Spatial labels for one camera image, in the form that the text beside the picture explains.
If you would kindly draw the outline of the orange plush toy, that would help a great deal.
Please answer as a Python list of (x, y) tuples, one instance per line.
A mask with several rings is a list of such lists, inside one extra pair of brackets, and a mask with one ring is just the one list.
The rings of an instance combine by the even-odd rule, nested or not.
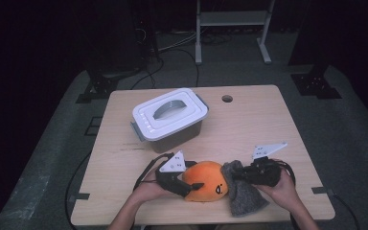
[(212, 202), (223, 198), (229, 191), (221, 172), (221, 164), (202, 161), (191, 166), (182, 174), (182, 180), (190, 185), (202, 183), (197, 190), (190, 191), (185, 199), (194, 202)]

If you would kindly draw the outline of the person's left hand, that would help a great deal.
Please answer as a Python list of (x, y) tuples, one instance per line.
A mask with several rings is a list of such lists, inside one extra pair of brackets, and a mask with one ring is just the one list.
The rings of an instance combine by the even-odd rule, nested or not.
[(155, 171), (150, 171), (133, 191), (132, 197), (136, 204), (144, 204), (157, 198), (172, 196), (173, 193), (163, 189), (156, 181)]

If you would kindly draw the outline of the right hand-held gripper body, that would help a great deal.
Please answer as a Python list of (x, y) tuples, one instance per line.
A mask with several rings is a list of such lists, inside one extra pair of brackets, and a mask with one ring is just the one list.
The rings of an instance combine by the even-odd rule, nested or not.
[(282, 162), (269, 158), (269, 155), (287, 145), (287, 142), (257, 145), (252, 154), (253, 162), (245, 168), (247, 180), (255, 185), (276, 186), (281, 177)]

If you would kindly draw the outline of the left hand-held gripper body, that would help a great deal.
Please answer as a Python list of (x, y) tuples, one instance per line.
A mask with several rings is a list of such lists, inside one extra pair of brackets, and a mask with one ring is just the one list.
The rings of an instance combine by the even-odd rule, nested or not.
[(159, 165), (155, 171), (156, 181), (164, 190), (185, 197), (192, 190), (192, 186), (182, 181), (179, 176), (186, 170), (184, 154), (180, 150)]

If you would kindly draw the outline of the black stand base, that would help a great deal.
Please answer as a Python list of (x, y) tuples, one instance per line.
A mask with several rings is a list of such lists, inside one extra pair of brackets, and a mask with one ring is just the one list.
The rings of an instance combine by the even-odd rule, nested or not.
[(292, 74), (291, 78), (302, 96), (315, 96), (320, 100), (340, 99), (338, 91), (325, 78), (328, 65), (315, 64), (308, 73)]
[(108, 99), (116, 90), (119, 81), (115, 78), (101, 78), (90, 80), (84, 91), (77, 97), (77, 104), (89, 104), (93, 100)]

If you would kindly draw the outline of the person's right hand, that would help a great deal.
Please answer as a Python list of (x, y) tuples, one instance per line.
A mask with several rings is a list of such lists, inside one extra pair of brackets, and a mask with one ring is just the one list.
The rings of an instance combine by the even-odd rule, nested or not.
[(292, 179), (286, 175), (274, 187), (256, 185), (256, 188), (267, 194), (280, 207), (293, 213), (297, 210), (301, 200), (294, 188)]

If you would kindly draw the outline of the white metal stand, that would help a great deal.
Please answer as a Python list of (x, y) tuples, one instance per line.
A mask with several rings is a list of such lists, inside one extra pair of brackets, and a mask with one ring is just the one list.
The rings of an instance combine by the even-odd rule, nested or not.
[(257, 38), (265, 64), (272, 62), (265, 41), (276, 0), (269, 0), (266, 10), (263, 11), (212, 11), (204, 12), (200, 7), (200, 0), (196, 0), (195, 19), (195, 63), (202, 63), (201, 29), (206, 27), (234, 27), (234, 26), (262, 26), (263, 32)]

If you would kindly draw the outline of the black table edge clip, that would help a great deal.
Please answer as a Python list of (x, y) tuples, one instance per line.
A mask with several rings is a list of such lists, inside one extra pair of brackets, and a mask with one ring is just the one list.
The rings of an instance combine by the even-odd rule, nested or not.
[(334, 191), (326, 187), (313, 187), (311, 190), (315, 195), (326, 194), (327, 196), (334, 196)]
[(90, 194), (86, 194), (86, 193), (78, 193), (76, 195), (70, 195), (67, 199), (68, 202), (71, 202), (71, 203), (75, 203), (78, 199), (81, 199), (81, 200), (88, 200), (90, 197)]

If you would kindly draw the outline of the grey fluffy cloth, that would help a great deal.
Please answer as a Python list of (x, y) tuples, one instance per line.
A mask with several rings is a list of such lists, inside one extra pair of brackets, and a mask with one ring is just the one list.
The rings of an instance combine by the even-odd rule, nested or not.
[(242, 163), (234, 160), (224, 163), (220, 170), (228, 186), (230, 212), (236, 218), (257, 213), (269, 204), (257, 188), (246, 181), (233, 178), (235, 169), (241, 168)]

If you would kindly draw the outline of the brown transparent storage box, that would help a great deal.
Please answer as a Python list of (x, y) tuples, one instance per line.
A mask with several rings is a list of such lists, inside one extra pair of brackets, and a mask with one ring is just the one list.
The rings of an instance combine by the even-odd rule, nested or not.
[(202, 126), (202, 122), (199, 122), (198, 124), (187, 127), (185, 129), (177, 132), (176, 134), (173, 134), (169, 137), (163, 138), (162, 140), (154, 141), (154, 142), (141, 140), (140, 137), (137, 135), (135, 130), (134, 130), (134, 132), (138, 136), (138, 138), (141, 142), (148, 142), (150, 144), (151, 148), (155, 152), (163, 153), (163, 152), (166, 152), (168, 150), (172, 150), (172, 149), (176, 148), (177, 146), (179, 146), (179, 145), (181, 145), (181, 144), (197, 137), (197, 135), (200, 133), (201, 126)]

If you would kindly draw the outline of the white box lid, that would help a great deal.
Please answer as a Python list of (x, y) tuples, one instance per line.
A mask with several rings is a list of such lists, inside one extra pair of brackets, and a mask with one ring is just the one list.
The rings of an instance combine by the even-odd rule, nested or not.
[(202, 122), (208, 112), (192, 89), (179, 88), (136, 105), (132, 125), (141, 140), (154, 142)]

